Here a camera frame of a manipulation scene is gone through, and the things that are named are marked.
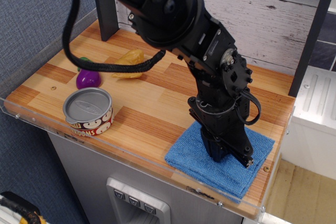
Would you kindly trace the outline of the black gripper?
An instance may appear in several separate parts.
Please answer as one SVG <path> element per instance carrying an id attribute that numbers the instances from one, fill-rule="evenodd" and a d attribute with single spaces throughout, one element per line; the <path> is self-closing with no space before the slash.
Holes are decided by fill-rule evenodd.
<path id="1" fill-rule="evenodd" d="M 245 131 L 250 101 L 240 97 L 216 109 L 198 97 L 188 99 L 190 115 L 201 124 L 201 137 L 208 155 L 221 162 L 227 155 L 234 156 L 245 168 L 253 163 L 254 149 Z"/>

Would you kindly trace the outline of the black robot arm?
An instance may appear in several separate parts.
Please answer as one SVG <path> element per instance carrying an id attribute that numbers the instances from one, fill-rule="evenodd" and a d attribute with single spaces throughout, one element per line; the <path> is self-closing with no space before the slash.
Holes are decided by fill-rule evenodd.
<path id="1" fill-rule="evenodd" d="M 230 154 L 249 167 L 254 150 L 245 126 L 254 101 L 248 88 L 252 71 L 234 38 L 204 0 L 118 1 L 131 11 L 132 27 L 146 43 L 186 62 L 197 86 L 197 95 L 188 99 L 190 115 L 201 125 L 208 155 L 220 162 Z"/>

